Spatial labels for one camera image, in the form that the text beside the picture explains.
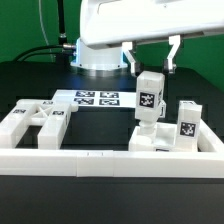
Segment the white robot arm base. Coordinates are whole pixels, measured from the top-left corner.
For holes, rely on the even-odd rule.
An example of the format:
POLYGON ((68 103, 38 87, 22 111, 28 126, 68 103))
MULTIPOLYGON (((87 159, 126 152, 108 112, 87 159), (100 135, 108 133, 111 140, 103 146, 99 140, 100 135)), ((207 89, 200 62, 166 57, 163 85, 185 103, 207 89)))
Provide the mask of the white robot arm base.
POLYGON ((126 70, 128 64, 123 59, 121 47, 92 49, 78 38, 70 66, 90 76, 112 76, 114 71, 126 70))

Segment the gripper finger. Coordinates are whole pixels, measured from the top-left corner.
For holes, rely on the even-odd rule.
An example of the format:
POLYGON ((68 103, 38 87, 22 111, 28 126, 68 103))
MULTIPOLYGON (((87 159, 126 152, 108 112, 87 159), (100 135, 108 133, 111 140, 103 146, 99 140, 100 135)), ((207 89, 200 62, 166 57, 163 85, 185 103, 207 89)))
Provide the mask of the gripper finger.
POLYGON ((163 62, 163 73, 164 74, 174 74, 176 69, 176 64, 174 63, 174 59, 176 53, 181 44, 181 36, 174 35, 169 37, 169 46, 171 47, 168 56, 163 62))
POLYGON ((135 56, 135 44, 133 42, 123 42, 122 51, 130 64, 131 75, 138 76, 141 73, 141 63, 135 56))

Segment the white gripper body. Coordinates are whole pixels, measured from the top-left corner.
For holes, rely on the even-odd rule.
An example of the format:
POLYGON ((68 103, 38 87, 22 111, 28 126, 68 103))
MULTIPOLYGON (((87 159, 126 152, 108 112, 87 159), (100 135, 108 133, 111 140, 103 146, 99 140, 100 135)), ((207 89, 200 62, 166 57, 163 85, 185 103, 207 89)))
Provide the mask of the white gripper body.
POLYGON ((224 33, 224 0, 82 0, 80 37, 91 48, 224 33))

